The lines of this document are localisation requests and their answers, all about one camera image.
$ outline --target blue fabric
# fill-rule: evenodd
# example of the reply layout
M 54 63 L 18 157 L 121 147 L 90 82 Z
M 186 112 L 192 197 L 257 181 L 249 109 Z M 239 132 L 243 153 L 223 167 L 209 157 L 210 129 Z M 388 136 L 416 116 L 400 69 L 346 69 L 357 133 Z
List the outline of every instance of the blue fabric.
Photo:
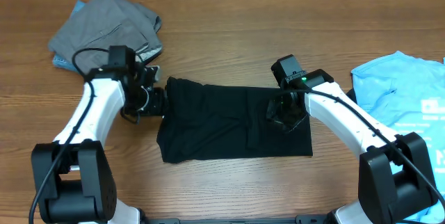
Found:
M 399 134 L 415 131 L 427 143 L 437 189 L 445 194 L 445 65 L 397 51 L 356 67 L 357 104 Z M 393 173 L 401 167 L 392 164 Z M 440 203 L 408 220 L 438 223 Z
M 73 16 L 73 14 L 75 14 L 79 10 L 81 10 L 84 5 L 85 5 L 84 2 L 77 1 L 76 5 L 74 5 L 74 9 L 72 10 L 70 17 Z M 60 68 L 66 69 L 66 70 L 77 72 L 77 70 L 73 66 L 73 64 L 71 64 L 70 62 L 65 60 L 62 56 L 58 55 L 57 53 L 54 55 L 53 65 L 54 65 L 54 67 L 60 67 Z

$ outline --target table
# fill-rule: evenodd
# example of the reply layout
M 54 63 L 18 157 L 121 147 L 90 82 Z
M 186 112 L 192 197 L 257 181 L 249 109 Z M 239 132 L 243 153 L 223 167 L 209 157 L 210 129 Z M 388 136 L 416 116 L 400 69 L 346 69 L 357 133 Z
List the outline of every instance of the table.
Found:
M 47 49 L 75 1 L 0 0 L 0 223 L 27 223 L 31 150 L 52 141 L 80 99 L 81 77 L 54 68 Z M 322 68 L 349 90 L 350 71 L 379 56 L 445 56 L 445 0 L 131 1 L 163 20 L 159 86 L 173 76 L 275 88 L 270 66 L 295 54 L 307 71 Z M 119 198 L 151 218 L 291 217 L 357 198 L 358 162 L 313 118 L 312 158 L 179 165 L 161 160 L 160 122 L 143 118 L 135 126 L 118 116 L 106 144 Z

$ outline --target wire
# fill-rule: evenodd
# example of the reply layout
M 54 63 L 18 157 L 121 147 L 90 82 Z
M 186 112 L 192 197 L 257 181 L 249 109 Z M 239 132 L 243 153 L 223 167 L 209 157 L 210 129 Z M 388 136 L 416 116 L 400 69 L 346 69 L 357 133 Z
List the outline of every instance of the wire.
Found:
M 379 136 L 386 144 L 390 146 L 390 148 L 396 152 L 396 154 L 403 160 L 403 163 L 407 165 L 411 170 L 413 170 L 422 180 L 428 185 L 428 188 L 437 195 L 439 198 L 440 203 L 442 204 L 442 208 L 445 211 L 445 199 L 442 196 L 442 194 L 436 189 L 434 185 L 430 182 L 430 180 L 392 143 L 389 141 L 378 129 L 376 129 L 368 120 L 365 119 L 357 110 L 355 110 L 351 105 L 340 99 L 339 97 L 335 97 L 334 95 L 330 95 L 328 93 L 323 93 L 316 90 L 310 90 L 310 89 L 296 89 L 296 90 L 284 90 L 280 94 L 287 94 L 287 93 L 313 93 L 315 95 L 321 95 L 330 99 L 333 99 L 334 101 L 342 104 L 347 109 L 349 109 L 352 113 L 354 113 L 376 136 Z M 409 223 L 409 224 L 425 224 L 418 221 L 408 221 L 408 220 L 401 220 L 397 221 L 397 223 Z M 445 224 L 445 219 L 438 224 Z
M 95 47 L 89 47 L 89 48 L 85 48 L 85 49 L 80 49 L 78 51 L 76 51 L 73 55 L 72 55 L 72 64 L 73 66 L 76 68 L 77 72 L 83 77 L 83 79 L 86 81 L 87 77 L 85 75 L 85 73 L 79 68 L 79 66 L 76 63 L 76 57 L 84 51 L 103 51 L 103 52 L 108 52 L 107 49 L 101 49 L 101 48 L 95 48 Z M 88 101 L 88 104 L 85 107 L 85 110 L 83 111 L 81 117 L 79 118 L 79 120 L 77 121 L 76 125 L 72 128 L 71 134 L 68 136 L 67 140 L 65 141 L 65 143 L 63 144 L 62 148 L 60 149 L 59 153 L 56 155 L 56 158 L 53 160 L 53 163 L 51 164 L 51 167 L 49 167 L 48 173 L 47 175 L 45 175 L 42 184 L 40 185 L 39 190 L 37 191 L 37 193 L 34 196 L 34 200 L 33 203 L 31 204 L 31 208 L 29 209 L 29 224 L 34 224 L 34 212 L 35 209 L 37 208 L 37 204 L 38 201 L 40 199 L 40 197 L 42 196 L 43 190 L 45 188 L 45 185 L 48 182 L 48 179 L 51 177 L 51 175 L 54 173 L 55 170 L 58 170 L 58 167 L 60 165 L 62 156 L 65 154 L 65 151 L 67 150 L 68 146 L 70 145 L 70 142 L 72 141 L 72 139 L 74 138 L 74 136 L 77 134 L 77 131 L 79 130 L 83 120 L 85 119 L 86 115 L 88 114 L 88 111 L 91 108 L 92 105 L 92 101 L 94 100 L 95 95 L 95 89 L 92 86 L 91 81 L 86 81 L 86 83 L 88 83 L 88 85 L 90 86 L 91 89 L 91 96 L 90 96 L 90 100 Z

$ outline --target gray clothing stack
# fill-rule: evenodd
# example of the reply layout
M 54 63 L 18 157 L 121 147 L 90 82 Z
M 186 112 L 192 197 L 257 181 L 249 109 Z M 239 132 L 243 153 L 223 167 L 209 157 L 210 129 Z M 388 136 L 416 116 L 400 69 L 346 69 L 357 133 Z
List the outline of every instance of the gray clothing stack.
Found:
M 139 3 L 90 0 L 66 21 L 48 47 L 71 64 L 73 53 L 79 49 L 126 45 L 136 51 L 140 57 L 137 61 L 147 64 L 162 50 L 156 35 L 160 28 L 161 18 Z M 108 54 L 100 51 L 85 51 L 76 58 L 85 73 L 107 63 Z

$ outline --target black pants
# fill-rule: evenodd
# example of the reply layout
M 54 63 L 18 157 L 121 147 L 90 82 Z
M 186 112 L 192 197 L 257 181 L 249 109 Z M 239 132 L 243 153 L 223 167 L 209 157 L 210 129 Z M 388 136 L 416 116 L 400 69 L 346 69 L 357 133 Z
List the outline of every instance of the black pants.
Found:
M 279 89 L 201 85 L 170 77 L 157 142 L 165 162 L 311 156 L 309 117 L 290 133 L 266 122 Z

